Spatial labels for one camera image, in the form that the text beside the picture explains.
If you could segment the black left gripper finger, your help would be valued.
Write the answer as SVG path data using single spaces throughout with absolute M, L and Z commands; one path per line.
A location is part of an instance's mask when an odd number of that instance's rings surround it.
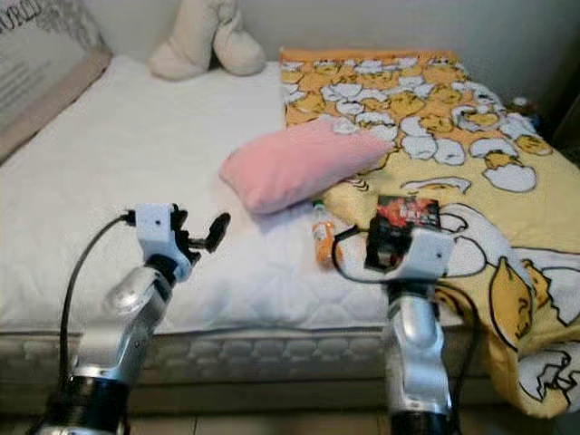
M 231 215 L 227 212 L 216 216 L 210 227 L 208 228 L 208 235 L 204 237 L 204 249 L 210 253 L 214 253 L 219 248 L 221 241 L 227 235 L 228 225 L 231 223 Z

